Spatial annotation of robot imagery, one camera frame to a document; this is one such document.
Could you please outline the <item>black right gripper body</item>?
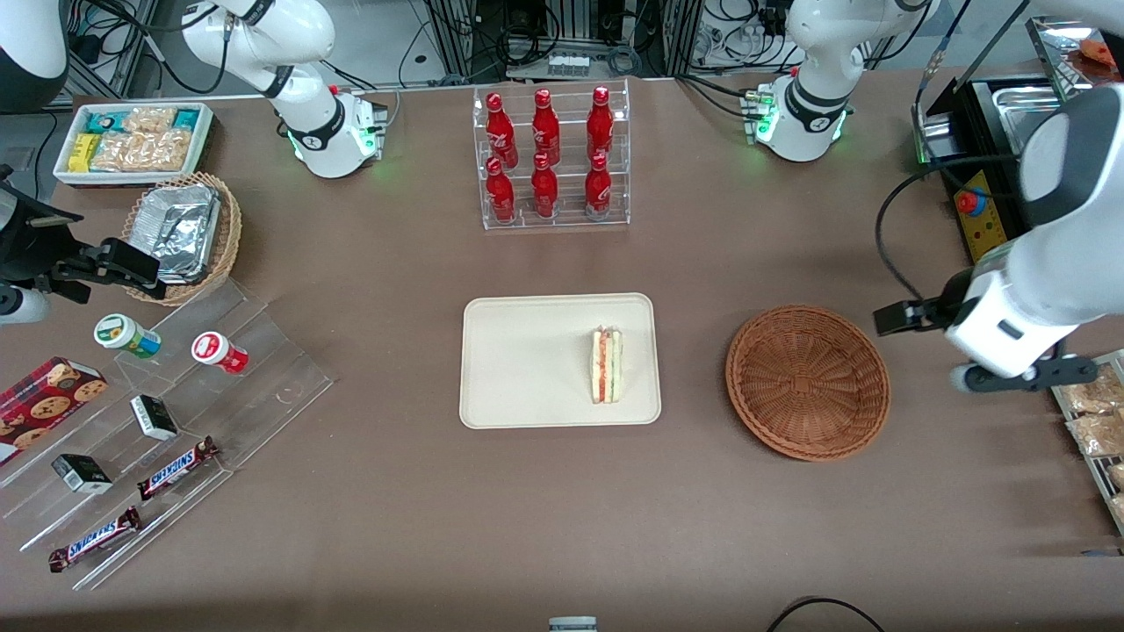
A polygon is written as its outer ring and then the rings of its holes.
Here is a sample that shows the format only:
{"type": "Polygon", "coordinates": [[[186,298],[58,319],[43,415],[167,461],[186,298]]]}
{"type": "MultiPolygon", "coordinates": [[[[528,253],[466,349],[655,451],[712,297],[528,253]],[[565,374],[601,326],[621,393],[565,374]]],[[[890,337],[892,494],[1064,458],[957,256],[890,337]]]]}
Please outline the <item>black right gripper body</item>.
{"type": "Polygon", "coordinates": [[[61,213],[40,204],[8,183],[11,168],[1,169],[3,217],[1,217],[1,280],[29,291],[56,294],[84,305],[90,288],[67,273],[91,272],[89,245],[76,240],[69,224],[81,220],[74,213],[61,213]]]}

